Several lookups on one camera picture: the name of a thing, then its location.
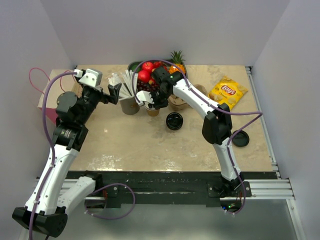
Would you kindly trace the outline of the brown paper coffee cup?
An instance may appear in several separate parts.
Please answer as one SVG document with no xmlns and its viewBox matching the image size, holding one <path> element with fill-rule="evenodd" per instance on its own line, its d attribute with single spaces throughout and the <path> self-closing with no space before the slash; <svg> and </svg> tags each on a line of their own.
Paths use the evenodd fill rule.
<svg viewBox="0 0 320 240">
<path fill-rule="evenodd" d="M 150 117 L 156 117 L 159 115 L 160 110 L 159 109 L 155 109 L 155 108 L 150 108 L 148 105 L 145 107 L 146 108 L 146 112 Z"/>
</svg>

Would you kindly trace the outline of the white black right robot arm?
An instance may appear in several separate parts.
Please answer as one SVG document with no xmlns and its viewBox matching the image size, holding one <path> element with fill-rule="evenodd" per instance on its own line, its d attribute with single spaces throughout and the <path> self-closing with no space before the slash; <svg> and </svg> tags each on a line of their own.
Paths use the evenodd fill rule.
<svg viewBox="0 0 320 240">
<path fill-rule="evenodd" d="M 203 119 L 202 135 L 214 147 L 219 160 L 223 193 L 233 197 L 241 190 L 245 198 L 244 178 L 232 147 L 233 125 L 228 105 L 214 103 L 179 71 L 170 74 L 164 67 L 159 67 L 151 76 L 159 85 L 159 91 L 151 94 L 154 106 L 160 108 L 174 94 L 196 110 Z"/>
</svg>

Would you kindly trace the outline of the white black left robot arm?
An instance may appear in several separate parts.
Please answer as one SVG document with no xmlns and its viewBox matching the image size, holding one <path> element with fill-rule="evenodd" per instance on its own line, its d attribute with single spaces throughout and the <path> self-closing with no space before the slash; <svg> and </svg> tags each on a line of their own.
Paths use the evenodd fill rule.
<svg viewBox="0 0 320 240">
<path fill-rule="evenodd" d="M 66 91 L 57 98 L 56 128 L 50 139 L 47 163 L 28 201 L 16 207 L 12 218 L 25 229 L 57 238 L 64 230 L 68 215 L 87 195 L 99 196 L 104 190 L 102 176 L 82 175 L 75 186 L 61 194 L 71 164 L 79 154 L 88 129 L 85 124 L 98 103 L 117 104 L 121 84 L 109 85 L 109 94 L 100 87 L 85 85 L 81 96 Z"/>
</svg>

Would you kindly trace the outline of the purple grape bunch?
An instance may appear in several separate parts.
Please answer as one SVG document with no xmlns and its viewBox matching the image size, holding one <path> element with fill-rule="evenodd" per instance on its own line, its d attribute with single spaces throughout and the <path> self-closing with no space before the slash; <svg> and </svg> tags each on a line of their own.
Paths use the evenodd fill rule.
<svg viewBox="0 0 320 240">
<path fill-rule="evenodd" d="M 149 80 L 148 82 L 138 80 L 136 87 L 138 92 L 156 92 L 160 89 L 160 86 L 153 79 Z"/>
</svg>

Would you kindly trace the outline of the brown pulp cup carrier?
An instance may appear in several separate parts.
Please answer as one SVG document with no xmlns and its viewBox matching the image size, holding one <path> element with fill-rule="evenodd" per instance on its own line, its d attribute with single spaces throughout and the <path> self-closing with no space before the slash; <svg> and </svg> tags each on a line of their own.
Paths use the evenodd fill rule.
<svg viewBox="0 0 320 240">
<path fill-rule="evenodd" d="M 199 90 L 202 94 L 207 95 L 208 92 L 206 88 L 201 84 L 195 84 L 194 87 Z M 172 94 L 168 98 L 168 105 L 171 107 L 171 109 L 174 112 L 182 111 L 184 109 L 187 109 L 189 107 L 189 104 L 186 103 L 182 98 L 179 98 L 178 96 Z"/>
</svg>

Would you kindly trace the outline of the white wrapped straw bundle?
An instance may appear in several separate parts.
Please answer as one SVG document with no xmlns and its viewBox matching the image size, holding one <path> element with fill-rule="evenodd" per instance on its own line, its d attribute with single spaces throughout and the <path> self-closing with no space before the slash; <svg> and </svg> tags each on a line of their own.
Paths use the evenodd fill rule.
<svg viewBox="0 0 320 240">
<path fill-rule="evenodd" d="M 119 98 L 129 99 L 134 97 L 133 90 L 137 91 L 138 74 L 134 74 L 132 70 L 126 70 L 120 75 L 114 72 L 111 74 L 111 77 L 108 78 L 108 83 L 112 86 L 121 84 Z"/>
</svg>

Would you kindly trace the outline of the red apple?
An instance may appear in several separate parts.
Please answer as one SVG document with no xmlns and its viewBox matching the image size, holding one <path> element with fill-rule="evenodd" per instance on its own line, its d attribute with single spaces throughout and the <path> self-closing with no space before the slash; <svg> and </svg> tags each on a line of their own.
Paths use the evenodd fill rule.
<svg viewBox="0 0 320 240">
<path fill-rule="evenodd" d="M 149 80 L 151 79 L 151 74 L 147 70 L 141 70 L 138 72 L 137 79 L 143 83 L 148 83 Z"/>
<path fill-rule="evenodd" d="M 146 61 L 146 62 L 144 62 L 144 63 L 142 64 L 141 69 L 142 69 L 143 71 L 146 71 L 146 72 L 151 73 L 152 70 L 154 69 L 154 64 L 153 64 L 152 62 L 150 62 L 150 61 Z"/>
</svg>

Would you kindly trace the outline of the black cup lid stack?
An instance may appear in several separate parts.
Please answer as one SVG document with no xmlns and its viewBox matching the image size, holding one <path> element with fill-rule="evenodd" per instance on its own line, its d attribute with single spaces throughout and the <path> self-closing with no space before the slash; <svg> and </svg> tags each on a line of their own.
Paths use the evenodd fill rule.
<svg viewBox="0 0 320 240">
<path fill-rule="evenodd" d="M 184 123 L 182 115 L 178 112 L 171 112 L 166 117 L 166 126 L 173 131 L 179 130 Z"/>
</svg>

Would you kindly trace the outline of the dark green fruit tray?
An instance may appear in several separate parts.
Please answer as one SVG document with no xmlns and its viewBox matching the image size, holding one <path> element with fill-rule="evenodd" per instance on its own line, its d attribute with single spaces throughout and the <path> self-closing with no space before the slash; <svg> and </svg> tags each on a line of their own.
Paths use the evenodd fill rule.
<svg viewBox="0 0 320 240">
<path fill-rule="evenodd" d="M 149 60 L 149 62 L 152 62 L 152 63 L 154 63 L 154 62 L 156 62 L 156 61 L 162 61 L 162 62 L 164 62 L 163 60 Z M 168 69 L 168 72 L 169 72 L 169 69 L 170 69 L 170 64 L 168 64 L 168 63 L 166 63 L 166 62 L 164 62 L 166 65 L 167 65 L 167 69 Z M 137 65 L 137 67 L 136 67 L 136 69 L 134 70 L 137 74 L 139 73 L 139 71 L 141 71 L 142 70 L 142 63 L 141 63 L 141 61 L 136 61 L 136 62 L 133 62 L 133 63 L 131 63 L 130 65 L 132 65 L 132 64 L 138 64 Z"/>
</svg>

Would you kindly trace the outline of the green lime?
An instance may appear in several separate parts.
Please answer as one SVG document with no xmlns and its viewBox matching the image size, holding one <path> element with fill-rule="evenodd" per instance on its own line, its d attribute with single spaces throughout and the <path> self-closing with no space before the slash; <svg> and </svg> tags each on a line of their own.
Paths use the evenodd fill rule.
<svg viewBox="0 0 320 240">
<path fill-rule="evenodd" d="M 137 68 L 137 66 L 138 66 L 138 63 L 133 63 L 129 66 L 129 70 L 134 71 Z"/>
</svg>

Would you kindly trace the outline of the pink white paper bag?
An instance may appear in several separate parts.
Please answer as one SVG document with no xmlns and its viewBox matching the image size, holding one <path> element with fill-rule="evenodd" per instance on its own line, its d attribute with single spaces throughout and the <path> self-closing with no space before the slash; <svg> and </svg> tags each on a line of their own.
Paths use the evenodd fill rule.
<svg viewBox="0 0 320 240">
<path fill-rule="evenodd" d="M 73 72 L 72 69 L 53 69 L 51 73 L 46 73 L 43 69 L 39 67 L 33 67 L 29 70 L 28 78 L 31 86 L 40 94 L 37 107 L 42 110 L 44 94 L 46 92 L 47 86 L 50 81 L 62 74 Z M 76 85 L 75 77 L 71 74 L 60 77 L 56 80 L 49 90 L 49 94 L 46 101 L 46 118 L 50 120 L 53 124 L 56 124 L 56 114 L 57 99 L 64 92 L 73 91 L 73 87 Z"/>
</svg>

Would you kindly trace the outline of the orange pineapple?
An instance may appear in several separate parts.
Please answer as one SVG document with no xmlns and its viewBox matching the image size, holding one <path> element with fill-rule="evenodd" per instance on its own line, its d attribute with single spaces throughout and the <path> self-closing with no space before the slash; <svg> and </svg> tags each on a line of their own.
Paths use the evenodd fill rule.
<svg viewBox="0 0 320 240">
<path fill-rule="evenodd" d="M 184 66 L 184 59 L 183 59 L 183 53 L 182 51 L 173 51 L 171 52 L 171 62 L 173 65 L 170 66 L 169 68 L 169 73 L 173 74 L 174 72 L 183 72 L 184 74 L 186 73 L 186 68 Z"/>
</svg>

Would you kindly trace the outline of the yellow chips bag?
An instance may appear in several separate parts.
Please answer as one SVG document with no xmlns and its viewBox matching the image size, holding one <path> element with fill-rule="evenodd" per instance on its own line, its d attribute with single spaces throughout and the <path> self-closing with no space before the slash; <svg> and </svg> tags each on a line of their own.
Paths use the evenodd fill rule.
<svg viewBox="0 0 320 240">
<path fill-rule="evenodd" d="M 245 86 L 224 75 L 207 96 L 220 105 L 227 104 L 232 110 L 247 92 Z"/>
</svg>

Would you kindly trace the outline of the single black cup lid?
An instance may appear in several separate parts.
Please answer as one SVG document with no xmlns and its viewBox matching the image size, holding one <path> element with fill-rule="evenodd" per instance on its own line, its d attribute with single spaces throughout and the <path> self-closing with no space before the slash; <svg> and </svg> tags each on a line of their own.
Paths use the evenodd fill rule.
<svg viewBox="0 0 320 240">
<path fill-rule="evenodd" d="M 241 130 L 239 131 L 235 137 L 232 139 L 232 143 L 236 146 L 236 147 L 246 147 L 250 142 L 250 137 L 249 135 L 244 131 Z"/>
</svg>

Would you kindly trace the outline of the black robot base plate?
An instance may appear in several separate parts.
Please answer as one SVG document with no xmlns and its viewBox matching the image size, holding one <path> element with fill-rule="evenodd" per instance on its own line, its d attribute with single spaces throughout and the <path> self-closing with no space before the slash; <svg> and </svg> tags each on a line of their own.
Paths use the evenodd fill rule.
<svg viewBox="0 0 320 240">
<path fill-rule="evenodd" d="M 204 205 L 227 209 L 242 196 L 242 188 L 225 195 L 219 172 L 143 172 L 143 171 L 69 171 L 67 180 L 89 176 L 98 179 L 97 188 L 112 187 L 93 194 L 101 197 L 93 208 L 120 208 L 123 204 L 137 205 Z M 275 180 L 274 172 L 242 172 L 246 197 L 251 197 L 252 180 Z"/>
</svg>

